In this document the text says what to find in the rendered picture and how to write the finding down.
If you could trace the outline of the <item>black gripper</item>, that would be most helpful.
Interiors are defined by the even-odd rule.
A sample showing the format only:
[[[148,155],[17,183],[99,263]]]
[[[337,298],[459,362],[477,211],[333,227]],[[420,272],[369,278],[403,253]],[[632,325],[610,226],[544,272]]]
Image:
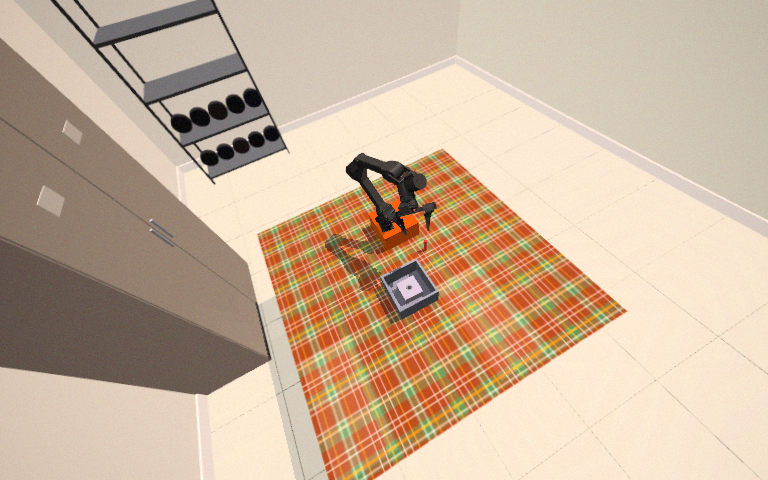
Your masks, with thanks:
[[[412,192],[412,193],[409,193],[409,194],[405,194],[405,195],[399,196],[400,197],[399,200],[401,201],[402,200],[401,198],[404,198],[404,200],[408,200],[409,196],[413,196],[413,198],[416,197],[414,192]],[[425,217],[425,221],[426,221],[426,227],[427,227],[427,230],[429,231],[431,214],[432,214],[432,212],[434,212],[435,209],[437,209],[436,203],[435,202],[427,203],[427,204],[422,205],[422,207],[419,207],[419,208],[417,207],[415,209],[414,209],[414,212],[412,212],[410,214],[414,214],[414,213],[418,213],[418,212],[424,211],[425,212],[424,213],[424,217]],[[406,228],[405,228],[405,225],[404,225],[403,218],[400,219],[400,217],[406,216],[406,215],[410,215],[410,214],[407,213],[407,214],[404,214],[404,215],[400,215],[400,212],[397,211],[397,212],[393,212],[393,213],[388,214],[387,215],[387,219],[388,219],[388,222],[392,221],[392,223],[397,224],[399,226],[399,228],[402,230],[402,232],[404,233],[404,235],[407,236],[407,232],[406,232]]]

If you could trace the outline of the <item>white flat plate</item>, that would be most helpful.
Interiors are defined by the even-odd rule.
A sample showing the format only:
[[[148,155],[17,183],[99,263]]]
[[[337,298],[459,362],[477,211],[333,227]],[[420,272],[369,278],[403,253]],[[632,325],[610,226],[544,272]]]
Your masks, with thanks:
[[[421,289],[414,276],[411,276],[397,283],[396,286],[406,304],[423,296],[423,290]]]

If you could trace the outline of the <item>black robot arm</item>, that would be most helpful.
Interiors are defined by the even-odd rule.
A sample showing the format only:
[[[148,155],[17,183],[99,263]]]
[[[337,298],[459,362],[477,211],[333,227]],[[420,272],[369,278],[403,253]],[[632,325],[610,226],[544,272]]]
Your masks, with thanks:
[[[367,176],[367,169],[379,173],[383,179],[397,186],[399,196],[409,194],[421,189],[427,185],[426,177],[421,173],[416,173],[398,161],[382,161],[365,153],[360,153],[354,160],[346,166],[346,173],[351,179],[359,182],[372,203],[376,207],[377,217],[375,221],[379,223],[382,232],[394,229],[392,221],[388,222],[387,215],[396,212],[392,204],[384,202],[372,182]],[[405,172],[405,173],[404,173]],[[418,207],[418,202],[413,196],[408,200],[401,198],[398,206],[400,215],[410,214],[413,209]]]

